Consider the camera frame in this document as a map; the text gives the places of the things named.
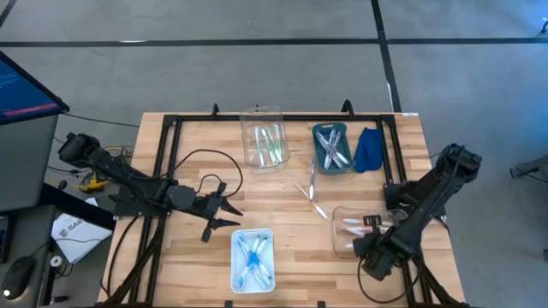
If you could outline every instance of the blue cloth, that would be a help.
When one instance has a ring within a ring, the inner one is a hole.
[[[383,139],[377,129],[364,129],[354,155],[357,173],[378,170],[383,164]]]

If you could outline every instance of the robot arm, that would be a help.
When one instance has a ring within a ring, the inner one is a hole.
[[[414,210],[408,219],[383,234],[376,228],[376,219],[364,217],[365,223],[373,222],[376,231],[353,242],[356,256],[365,259],[362,269],[382,281],[393,266],[399,267],[417,255],[422,230],[453,194],[476,178],[480,163],[481,157],[464,146],[448,145],[428,174],[387,196],[387,203],[406,204]]]
[[[223,197],[226,183],[221,183],[216,192],[198,197],[192,187],[178,185],[177,180],[151,177],[128,166],[123,157],[113,157],[92,136],[70,133],[67,139],[58,152],[62,161],[76,168],[97,171],[129,190],[129,194],[110,196],[116,202],[116,216],[166,216],[172,210],[179,210],[208,221],[202,234],[204,242],[209,240],[212,229],[240,225],[215,217],[219,208],[242,216]]]

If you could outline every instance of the black mouse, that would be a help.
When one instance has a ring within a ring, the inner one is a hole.
[[[25,289],[34,270],[34,259],[22,257],[15,260],[3,278],[2,292],[6,299],[17,299]]]

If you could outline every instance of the monitor screen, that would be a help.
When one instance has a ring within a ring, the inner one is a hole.
[[[66,109],[59,98],[0,55],[0,124],[58,114]]]

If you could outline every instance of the transparent plastic box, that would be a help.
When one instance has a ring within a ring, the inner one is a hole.
[[[240,113],[246,164],[254,174],[285,169],[290,159],[283,118],[277,106],[256,107]]]
[[[335,208],[331,221],[331,241],[333,252],[338,257],[356,258],[352,240],[373,231],[371,226],[365,226],[363,222],[363,216],[371,215],[381,217],[382,224],[379,226],[381,233],[408,218],[407,213],[403,210],[363,210],[349,209],[344,206]]]
[[[232,234],[230,288],[234,293],[268,293],[276,287],[273,240],[272,231],[267,228],[237,230]],[[259,264],[248,267],[249,254],[244,252],[239,241],[257,252]]]

